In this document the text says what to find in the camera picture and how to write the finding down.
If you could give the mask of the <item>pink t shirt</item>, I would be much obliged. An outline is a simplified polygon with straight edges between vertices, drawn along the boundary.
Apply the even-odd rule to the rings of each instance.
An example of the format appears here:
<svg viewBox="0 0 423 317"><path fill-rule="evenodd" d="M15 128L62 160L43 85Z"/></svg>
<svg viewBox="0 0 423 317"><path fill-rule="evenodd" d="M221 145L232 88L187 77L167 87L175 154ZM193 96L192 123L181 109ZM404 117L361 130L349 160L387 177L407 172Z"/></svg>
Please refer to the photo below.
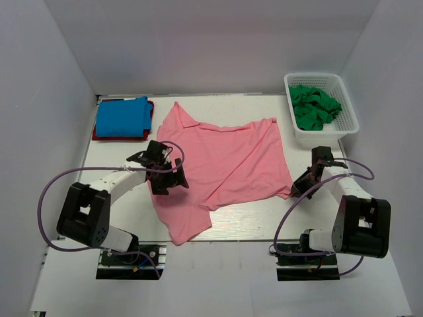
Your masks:
<svg viewBox="0 0 423 317"><path fill-rule="evenodd" d="M220 207L290 195L293 181L276 118L219 127L196 121L175 103L157 139L175 142L185 156L188 187L151 197L177 246L211 228L210 212Z"/></svg>

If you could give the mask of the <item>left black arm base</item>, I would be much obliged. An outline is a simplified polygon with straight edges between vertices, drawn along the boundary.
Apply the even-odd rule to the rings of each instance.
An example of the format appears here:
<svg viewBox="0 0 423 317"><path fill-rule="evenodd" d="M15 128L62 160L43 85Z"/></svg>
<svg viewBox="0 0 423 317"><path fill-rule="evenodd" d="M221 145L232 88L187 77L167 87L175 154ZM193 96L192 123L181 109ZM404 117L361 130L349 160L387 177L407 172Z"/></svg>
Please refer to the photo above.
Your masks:
<svg viewBox="0 0 423 317"><path fill-rule="evenodd" d="M165 242L139 243L138 250L151 258L159 275L156 274L151 262L144 255L118 256L102 251L98 260L96 279L120 281L159 280L165 268L167 244Z"/></svg>

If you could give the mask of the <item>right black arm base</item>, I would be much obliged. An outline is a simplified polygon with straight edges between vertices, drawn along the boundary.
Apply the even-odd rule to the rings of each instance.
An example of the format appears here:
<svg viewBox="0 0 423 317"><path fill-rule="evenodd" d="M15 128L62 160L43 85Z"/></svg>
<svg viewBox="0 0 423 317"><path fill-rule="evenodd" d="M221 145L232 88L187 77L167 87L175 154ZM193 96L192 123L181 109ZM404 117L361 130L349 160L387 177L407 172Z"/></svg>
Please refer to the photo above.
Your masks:
<svg viewBox="0 0 423 317"><path fill-rule="evenodd" d="M278 254L273 245L269 254L276 258L278 281L334 281L339 280L336 256L291 257Z"/></svg>

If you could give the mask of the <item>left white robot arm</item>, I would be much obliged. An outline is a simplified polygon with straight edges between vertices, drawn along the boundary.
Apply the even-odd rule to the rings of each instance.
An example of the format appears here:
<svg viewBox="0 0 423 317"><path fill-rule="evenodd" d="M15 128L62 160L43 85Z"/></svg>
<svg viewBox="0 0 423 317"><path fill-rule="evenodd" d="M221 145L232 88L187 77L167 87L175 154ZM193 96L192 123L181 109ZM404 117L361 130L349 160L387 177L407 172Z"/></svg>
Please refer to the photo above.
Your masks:
<svg viewBox="0 0 423 317"><path fill-rule="evenodd" d="M184 152L172 141L150 141L146 150L129 156L120 167L100 167L110 174L89 184L76 182L66 195L57 231L89 248L116 252L127 264L139 258L138 237L110 225L110 210L127 192L149 184L153 195L171 188L189 188L182 163Z"/></svg>

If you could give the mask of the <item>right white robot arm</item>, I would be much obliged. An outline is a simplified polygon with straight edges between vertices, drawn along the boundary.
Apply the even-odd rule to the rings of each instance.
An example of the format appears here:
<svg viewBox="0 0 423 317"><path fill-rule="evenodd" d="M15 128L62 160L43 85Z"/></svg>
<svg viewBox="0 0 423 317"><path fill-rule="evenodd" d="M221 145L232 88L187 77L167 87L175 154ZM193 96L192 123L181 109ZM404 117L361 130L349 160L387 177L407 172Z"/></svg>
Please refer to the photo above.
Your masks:
<svg viewBox="0 0 423 317"><path fill-rule="evenodd" d="M389 249L391 205L368 194L353 178L344 162L335 160L330 147L311 150L311 166L293 183L291 196L311 199L325 186L338 203L330 230L307 229L300 236L299 257L311 264L323 252L384 258Z"/></svg>

